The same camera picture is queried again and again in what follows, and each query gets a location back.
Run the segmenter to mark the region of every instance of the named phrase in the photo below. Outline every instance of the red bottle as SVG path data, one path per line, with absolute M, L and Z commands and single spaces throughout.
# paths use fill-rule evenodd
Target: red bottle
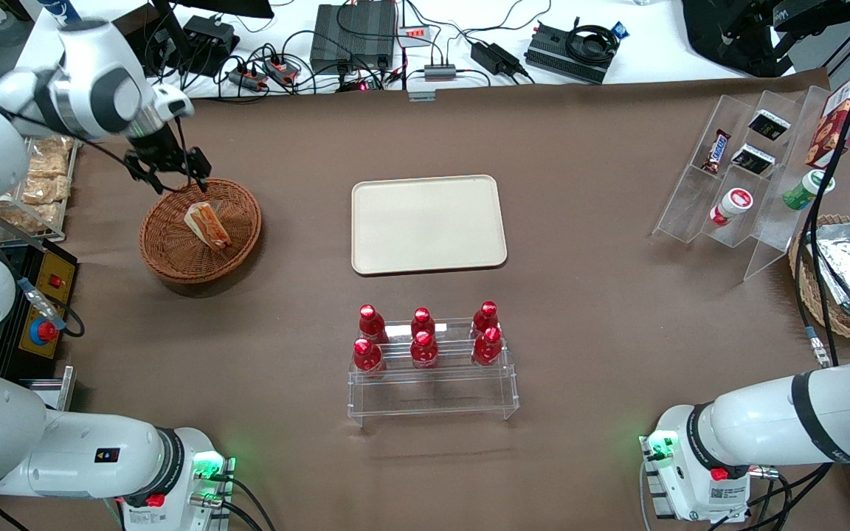
M 353 362 L 357 369 L 363 372 L 376 372 L 385 369 L 385 358 L 382 350 L 365 337 L 360 337 L 353 343 Z
M 372 343 L 389 342 L 389 336 L 385 335 L 385 319 L 372 305 L 360 308 L 360 333 Z
M 503 350 L 503 338 L 496 326 L 485 330 L 478 339 L 474 340 L 474 353 L 471 359 L 478 365 L 494 365 Z
M 497 305 L 493 300 L 487 300 L 474 314 L 474 320 L 471 322 L 471 337 L 481 336 L 484 330 L 496 328 L 497 324 Z
M 412 317 L 412 337 L 422 330 L 428 330 L 432 336 L 435 335 L 435 320 L 432 319 L 432 314 L 428 308 L 419 308 L 415 310 L 415 316 Z
M 438 366 L 438 343 L 428 330 L 419 330 L 409 349 L 412 353 L 412 367 L 416 369 L 434 369 Z

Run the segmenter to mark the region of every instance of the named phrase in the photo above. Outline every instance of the cardboard box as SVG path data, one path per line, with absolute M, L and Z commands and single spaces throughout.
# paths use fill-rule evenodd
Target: cardboard box
M 826 107 L 819 118 L 819 127 L 812 136 L 812 145 L 806 154 L 806 164 L 816 169 L 826 169 L 837 143 L 843 134 L 844 118 L 850 109 L 850 78 L 826 98 Z M 846 135 L 846 151 L 850 149 L 850 131 Z

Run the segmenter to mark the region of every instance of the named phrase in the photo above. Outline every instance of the red lid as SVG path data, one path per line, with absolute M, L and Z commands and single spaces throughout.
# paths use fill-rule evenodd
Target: red lid
M 357 339 L 356 342 L 353 343 L 353 351 L 360 356 L 365 356 L 372 352 L 372 343 L 370 343 L 365 337 L 360 337 L 360 339 Z
M 44 342 L 58 339 L 58 329 L 53 322 L 43 322 L 38 325 L 38 338 Z
M 428 330 L 419 330 L 415 334 L 415 343 L 418 343 L 422 347 L 428 347 L 432 343 L 432 333 Z
M 415 310 L 415 320 L 417 322 L 428 322 L 431 318 L 432 314 L 429 313 L 428 308 L 419 308 Z
M 363 305 L 360 308 L 360 316 L 363 319 L 373 319 L 376 316 L 376 309 L 372 305 Z
M 149 507 L 162 507 L 162 504 L 166 501 L 165 494 L 151 494 L 146 496 L 146 504 Z
M 493 317 L 497 315 L 497 305 L 493 302 L 493 300 L 489 300 L 488 302 L 483 303 L 481 305 L 481 313 L 485 315 L 485 317 Z
M 500 340 L 500 329 L 496 326 L 492 326 L 485 330 L 485 339 L 491 343 L 497 343 Z
M 730 201 L 739 208 L 748 208 L 753 204 L 753 196 L 742 188 L 730 190 Z

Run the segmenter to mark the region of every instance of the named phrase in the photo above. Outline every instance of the clear acrylic shelf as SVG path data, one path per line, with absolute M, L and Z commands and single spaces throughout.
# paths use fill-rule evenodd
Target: clear acrylic shelf
M 703 234 L 729 248 L 736 248 L 746 239 L 755 239 L 744 281 L 782 258 L 789 251 L 789 242 L 802 214 L 787 207 L 782 195 L 812 169 L 804 161 L 828 96 L 829 91 L 815 86 L 809 87 L 796 101 L 765 91 L 756 105 L 722 95 L 652 234 L 665 232 L 684 243 Z M 783 118 L 790 123 L 789 130 L 775 141 L 751 130 L 747 125 L 758 110 Z M 701 168 L 717 139 L 717 130 L 729 134 L 730 140 L 715 175 Z M 773 155 L 775 165 L 756 175 L 731 164 L 730 158 L 743 144 Z M 731 188 L 751 192 L 753 207 L 728 225 L 717 226 L 709 218 L 709 212 Z
M 408 322 L 387 322 L 388 344 L 381 344 L 385 370 L 365 373 L 350 363 L 348 414 L 363 426 L 367 417 L 405 414 L 496 412 L 507 420 L 520 407 L 513 353 L 503 352 L 489 367 L 472 362 L 471 319 L 435 322 L 438 366 L 415 369 L 409 353 Z

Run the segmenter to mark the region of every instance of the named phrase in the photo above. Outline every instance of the emergency stop button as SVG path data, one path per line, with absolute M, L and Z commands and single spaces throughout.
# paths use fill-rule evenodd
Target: emergency stop button
M 40 319 L 35 319 L 28 327 L 28 337 L 31 338 L 32 343 L 44 346 L 58 339 L 58 329 L 55 327 L 55 323 L 40 317 Z

